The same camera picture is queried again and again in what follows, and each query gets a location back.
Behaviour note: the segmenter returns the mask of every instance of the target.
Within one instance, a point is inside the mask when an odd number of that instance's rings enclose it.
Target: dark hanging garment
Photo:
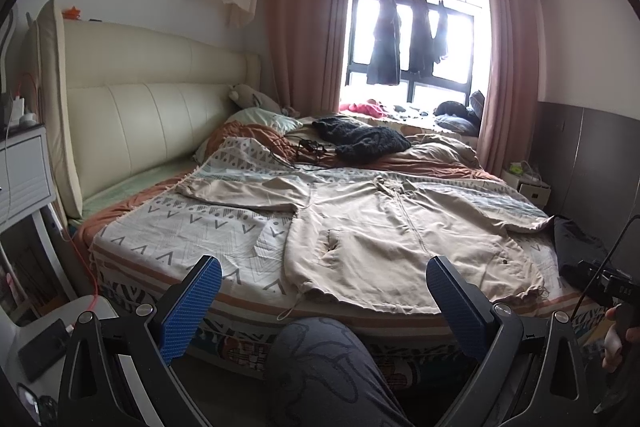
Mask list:
[[[433,76],[433,38],[427,0],[413,0],[414,20],[409,45],[409,71],[420,76]]]
[[[400,84],[400,17],[394,0],[380,0],[380,14],[373,29],[376,39],[367,68],[367,84]]]
[[[444,2],[438,3],[438,13],[440,15],[438,19],[438,29],[436,36],[433,38],[433,62],[439,64],[440,61],[447,56],[447,31],[449,29],[449,20],[447,19],[447,10],[444,7]]]

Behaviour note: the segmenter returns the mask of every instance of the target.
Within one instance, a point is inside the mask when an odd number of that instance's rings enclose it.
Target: curtain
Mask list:
[[[540,0],[489,0],[491,68],[482,114],[478,157],[500,175],[504,166],[526,160],[538,103]]]
[[[303,116],[338,110],[349,0],[266,0],[281,105]]]

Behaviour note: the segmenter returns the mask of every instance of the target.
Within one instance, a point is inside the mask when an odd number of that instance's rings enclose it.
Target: metal bolt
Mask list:
[[[146,317],[153,310],[154,310],[154,307],[151,304],[147,304],[147,303],[140,304],[140,306],[136,308],[136,315],[138,315],[139,317]]]
[[[556,312],[554,313],[554,317],[556,318],[556,321],[562,322],[562,324],[567,324],[567,322],[569,322],[569,315],[564,312]]]
[[[496,304],[494,306],[495,311],[498,315],[511,315],[511,308],[509,308],[506,304]]]
[[[78,317],[78,322],[80,324],[87,324],[92,318],[94,318],[94,314],[92,312],[82,312]]]

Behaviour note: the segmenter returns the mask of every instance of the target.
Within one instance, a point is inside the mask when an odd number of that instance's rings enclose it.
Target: headboard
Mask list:
[[[257,55],[64,20],[55,0],[31,23],[22,66],[38,85],[54,181],[70,217],[81,217],[82,201],[97,192],[196,150],[238,110],[228,86],[259,89],[260,79]]]

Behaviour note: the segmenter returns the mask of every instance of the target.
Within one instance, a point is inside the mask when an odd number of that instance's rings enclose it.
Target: person's leg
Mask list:
[[[265,367],[276,427],[411,427],[379,368],[353,332],[313,317],[288,324]]]

